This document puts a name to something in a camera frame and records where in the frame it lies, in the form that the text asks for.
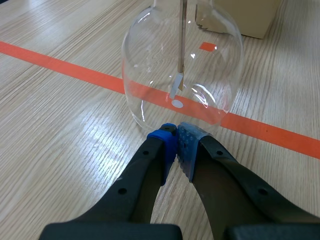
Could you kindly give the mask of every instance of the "metal rod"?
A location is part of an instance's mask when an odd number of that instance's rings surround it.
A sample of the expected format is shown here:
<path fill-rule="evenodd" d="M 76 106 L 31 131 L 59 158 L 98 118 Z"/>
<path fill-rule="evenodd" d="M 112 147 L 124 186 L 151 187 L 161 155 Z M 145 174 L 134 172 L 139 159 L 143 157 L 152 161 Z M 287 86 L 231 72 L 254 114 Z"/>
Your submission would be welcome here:
<path fill-rule="evenodd" d="M 185 67 L 187 2 L 188 0 L 180 0 L 178 73 L 183 73 Z"/>

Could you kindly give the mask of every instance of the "glass flask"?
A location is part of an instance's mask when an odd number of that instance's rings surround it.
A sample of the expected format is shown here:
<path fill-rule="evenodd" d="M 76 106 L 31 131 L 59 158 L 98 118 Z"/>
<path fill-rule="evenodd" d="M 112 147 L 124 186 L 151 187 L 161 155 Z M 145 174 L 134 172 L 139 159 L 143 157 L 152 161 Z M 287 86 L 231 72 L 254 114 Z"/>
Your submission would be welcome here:
<path fill-rule="evenodd" d="M 155 0 L 122 45 L 127 104 L 148 132 L 181 122 L 212 132 L 233 104 L 242 68 L 239 29 L 212 0 Z"/>

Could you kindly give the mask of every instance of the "cardboard box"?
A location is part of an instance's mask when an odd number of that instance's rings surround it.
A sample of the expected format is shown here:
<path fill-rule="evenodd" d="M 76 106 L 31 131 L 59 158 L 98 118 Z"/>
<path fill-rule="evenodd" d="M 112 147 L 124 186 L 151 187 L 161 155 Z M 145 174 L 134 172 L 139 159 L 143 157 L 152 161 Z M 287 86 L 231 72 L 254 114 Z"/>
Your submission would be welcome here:
<path fill-rule="evenodd" d="M 242 35 L 263 39 L 272 23 L 281 0 L 214 0 L 235 21 Z M 224 27 L 210 19 L 208 8 L 197 5 L 195 21 L 209 31 L 223 33 Z"/>

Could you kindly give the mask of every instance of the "blue gripper pad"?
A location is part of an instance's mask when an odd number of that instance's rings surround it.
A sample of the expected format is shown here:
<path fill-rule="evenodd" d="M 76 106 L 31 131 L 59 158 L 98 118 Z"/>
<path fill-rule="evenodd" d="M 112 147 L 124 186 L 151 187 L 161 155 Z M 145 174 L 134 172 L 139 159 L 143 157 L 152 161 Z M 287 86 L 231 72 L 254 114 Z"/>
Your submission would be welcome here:
<path fill-rule="evenodd" d="M 193 124 L 182 122 L 178 125 L 178 160 L 190 183 L 194 176 L 198 143 L 207 135 L 209 133 Z"/>

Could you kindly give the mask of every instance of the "wood grain surface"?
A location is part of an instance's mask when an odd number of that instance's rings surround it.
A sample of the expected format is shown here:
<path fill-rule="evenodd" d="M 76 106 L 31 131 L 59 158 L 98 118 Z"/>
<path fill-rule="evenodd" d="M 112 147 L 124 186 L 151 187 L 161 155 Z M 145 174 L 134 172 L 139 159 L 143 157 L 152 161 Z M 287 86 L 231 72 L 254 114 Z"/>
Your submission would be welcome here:
<path fill-rule="evenodd" d="M 151 1 L 9 0 L 0 41 L 121 77 L 121 45 Z M 243 38 L 231 112 L 320 140 L 320 0 L 283 0 L 265 39 Z M 125 96 L 0 54 L 0 239 L 36 240 L 46 224 L 93 206 L 145 134 Z M 219 128 L 244 166 L 320 216 L 318 159 Z M 175 162 L 152 222 L 212 239 L 201 200 Z"/>

